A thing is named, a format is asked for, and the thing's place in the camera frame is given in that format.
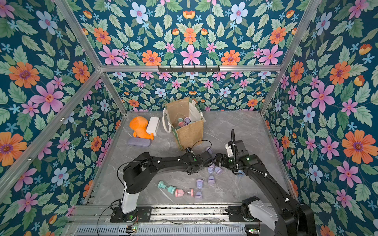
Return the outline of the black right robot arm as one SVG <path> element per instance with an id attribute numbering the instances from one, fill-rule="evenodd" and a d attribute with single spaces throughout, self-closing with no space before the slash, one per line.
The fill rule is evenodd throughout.
<path id="1" fill-rule="evenodd" d="M 315 216 L 307 204 L 299 203 L 291 197 L 271 176 L 262 160 L 249 154 L 243 141 L 230 141 L 226 145 L 227 154 L 217 153 L 215 165 L 233 173 L 243 171 L 267 197 L 271 206 L 258 198 L 248 198 L 244 202 L 245 218 L 255 218 L 265 224 L 276 236 L 316 236 Z"/>

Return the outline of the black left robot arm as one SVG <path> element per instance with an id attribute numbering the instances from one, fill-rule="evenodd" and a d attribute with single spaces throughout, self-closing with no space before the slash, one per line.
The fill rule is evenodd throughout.
<path id="1" fill-rule="evenodd" d="M 213 163 L 213 157 L 207 151 L 197 155 L 188 151 L 173 157 L 151 156 L 149 152 L 140 154 L 123 169 L 125 189 L 121 199 L 122 214 L 129 214 L 136 210 L 139 193 L 156 175 L 171 172 L 185 172 L 191 175 Z"/>

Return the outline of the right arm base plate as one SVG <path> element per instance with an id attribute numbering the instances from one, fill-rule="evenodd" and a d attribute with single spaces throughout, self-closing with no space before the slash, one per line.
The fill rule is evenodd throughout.
<path id="1" fill-rule="evenodd" d="M 267 204 L 263 203 L 260 198 L 253 196 L 242 201 L 240 206 L 228 206 L 225 210 L 228 214 L 229 221 L 245 221 L 245 222 L 259 222 L 260 220 L 253 217 L 250 212 L 249 205 L 253 205 L 254 211 L 262 211 L 262 209 L 271 210 L 272 208 Z"/>

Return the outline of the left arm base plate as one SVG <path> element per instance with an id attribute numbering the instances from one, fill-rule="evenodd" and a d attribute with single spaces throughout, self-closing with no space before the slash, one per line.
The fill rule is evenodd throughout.
<path id="1" fill-rule="evenodd" d="M 120 206 L 112 208 L 111 223 L 145 223 L 149 222 L 152 214 L 152 207 L 138 206 L 129 213 L 123 213 Z"/>

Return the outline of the purple hourglass pair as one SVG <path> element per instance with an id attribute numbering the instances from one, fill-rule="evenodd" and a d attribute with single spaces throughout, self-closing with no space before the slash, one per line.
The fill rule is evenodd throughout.
<path id="1" fill-rule="evenodd" d="M 212 165 L 208 167 L 208 174 L 209 174 L 208 184 L 215 184 L 216 183 L 215 175 L 219 175 L 222 172 L 223 172 L 223 169 L 219 166 Z"/>

